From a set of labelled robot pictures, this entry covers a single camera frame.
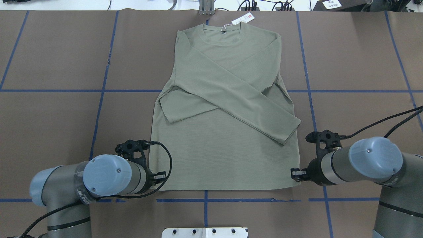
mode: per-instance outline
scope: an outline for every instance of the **shirt sleeve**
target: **shirt sleeve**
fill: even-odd
[[[163,114],[170,123],[181,121],[195,115],[218,108],[203,98],[182,89],[168,92],[159,99]]]
[[[175,52],[175,86],[201,97],[281,144],[285,144],[300,124],[298,118],[260,91],[191,47],[188,39],[180,39]]]

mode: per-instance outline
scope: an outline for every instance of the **white tag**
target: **white tag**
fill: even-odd
[[[322,2],[322,3],[323,3],[323,5],[326,9],[342,7],[342,5],[339,3],[338,0],[329,0],[329,1],[326,1],[326,2]]]
[[[232,21],[232,24],[236,25],[236,24],[238,24],[240,22],[247,23],[247,22],[253,20],[254,18],[255,17],[251,14],[251,12],[249,12],[249,13],[245,14],[244,16],[242,16],[242,17],[240,17],[238,19],[233,20]]]

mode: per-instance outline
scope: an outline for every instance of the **white metal plate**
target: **white metal plate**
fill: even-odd
[[[248,238],[248,228],[166,228],[162,232],[162,238]]]

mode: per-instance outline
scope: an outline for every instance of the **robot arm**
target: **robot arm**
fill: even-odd
[[[128,140],[116,147],[123,157],[99,155],[91,161],[39,172],[30,185],[36,205],[46,206],[51,212],[76,203],[48,216],[48,232],[40,238],[91,238],[88,204],[106,196],[142,194],[151,186],[165,182],[168,178],[165,172],[153,174],[147,168],[143,151],[150,145],[150,141]],[[142,157],[133,158],[138,151]]]
[[[338,135],[324,131],[316,136],[330,139]],[[373,238],[423,236],[423,157],[401,153],[383,137],[363,139],[345,148],[336,147],[335,139],[324,140],[328,146],[320,149],[321,140],[317,141],[318,157],[301,171],[291,169],[293,179],[313,181],[320,186],[359,180],[380,184],[383,187]]]

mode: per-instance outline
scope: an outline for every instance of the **wire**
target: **wire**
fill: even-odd
[[[173,0],[173,5],[172,5],[171,8],[168,9],[168,11],[173,10],[175,8],[177,2],[178,2],[178,0]]]
[[[280,3],[280,8],[282,8],[282,7],[283,7],[283,2],[281,2],[281,1],[276,2],[276,3],[273,5],[272,11],[275,9],[276,4],[278,4],[278,3]]]
[[[288,0],[286,0],[286,2],[284,3],[284,5],[282,6],[282,8],[280,8],[280,11],[292,11],[292,5],[291,2],[288,2]]]
[[[27,234],[28,234],[28,232],[32,229],[32,228],[34,228],[34,226],[35,225],[37,225],[37,223],[39,223],[42,219],[44,219],[44,218],[46,218],[46,217],[48,217],[48,216],[50,216],[50,215],[53,215],[54,213],[57,213],[57,212],[60,212],[61,210],[64,210],[64,209],[66,209],[66,208],[70,208],[70,207],[73,207],[73,206],[76,206],[76,205],[79,205],[79,204],[82,204],[82,202],[81,201],[77,201],[77,202],[74,202],[74,203],[71,203],[71,204],[68,204],[68,205],[66,205],[66,206],[62,206],[62,207],[60,207],[60,208],[58,208],[58,209],[55,209],[55,210],[53,210],[53,211],[51,211],[51,212],[48,212],[48,213],[46,213],[46,214],[44,214],[44,215],[42,215],[42,216],[40,216],[40,218],[38,218],[37,220],[35,220],[23,233],[22,233],[22,235],[20,235],[20,236],[18,236],[18,238],[24,238]]]
[[[418,108],[414,108],[414,109],[411,109],[411,110],[408,110],[408,111],[404,111],[404,112],[401,112],[401,113],[398,113],[398,114],[395,114],[395,115],[392,115],[392,116],[386,117],[386,118],[384,118],[384,119],[382,119],[382,120],[379,120],[379,121],[377,121],[377,122],[375,122],[375,123],[372,123],[372,124],[370,124],[370,125],[368,125],[368,126],[366,126],[366,127],[364,127],[364,128],[361,128],[360,130],[358,130],[357,132],[355,132],[355,133],[353,133],[353,134],[351,134],[351,135],[349,135],[349,136],[345,136],[345,139],[349,139],[349,138],[351,138],[351,137],[353,137],[353,136],[356,136],[358,133],[360,133],[360,132],[362,132],[362,131],[364,131],[364,130],[366,130],[366,129],[369,129],[369,128],[371,128],[372,126],[375,126],[375,125],[377,125],[377,124],[379,124],[379,123],[381,123],[381,122],[384,122],[384,121],[386,121],[386,120],[389,120],[389,119],[391,119],[391,118],[394,118],[394,117],[397,117],[397,116],[402,116],[402,115],[404,115],[404,114],[407,114],[407,113],[410,113],[410,112],[413,112],[413,111],[422,110],[422,109],[423,109],[423,106],[420,106],[420,107],[418,107]]]
[[[384,136],[385,138],[388,138],[388,136],[390,134],[392,134],[392,132],[394,132],[398,127],[402,126],[404,123],[406,123],[407,121],[411,120],[411,118],[417,116],[419,113],[421,113],[423,111],[423,108],[421,108],[420,110],[417,110],[415,113],[411,114],[410,116],[408,116],[406,119],[402,120],[401,122],[399,122],[398,124],[396,124],[393,128],[391,128],[391,130],[388,131],[388,133],[386,133],[386,135]]]
[[[117,198],[128,198],[128,199],[131,199],[131,198],[142,198],[142,197],[146,197],[146,196],[150,196],[150,195],[152,195],[153,193],[155,193],[155,192],[157,192],[161,187],[163,187],[163,185],[166,183],[166,181],[169,179],[169,177],[170,177],[170,173],[172,172],[172,156],[170,155],[170,152],[169,152],[169,150],[162,144],[162,143],[160,143],[160,142],[158,142],[158,141],[151,141],[151,144],[153,145],[153,144],[157,144],[157,145],[160,145],[161,147],[163,147],[163,149],[165,149],[165,151],[166,151],[166,153],[168,154],[168,156],[169,156],[169,161],[170,161],[170,167],[169,167],[169,173],[168,173],[168,176],[166,177],[166,179],[163,181],[163,183],[158,187],[158,188],[156,188],[156,189],[154,189],[153,191],[151,191],[151,192],[149,192],[149,193],[147,193],[147,194],[143,194],[143,195],[138,195],[138,196],[121,196],[121,195],[114,195],[114,196],[104,196],[104,197],[117,197]]]
[[[239,5],[239,7],[238,7],[238,10],[237,11],[239,11],[240,9],[241,9],[241,6],[245,3],[245,10],[247,9],[247,2],[248,2],[248,5],[250,5],[250,0],[244,0],[240,5]]]

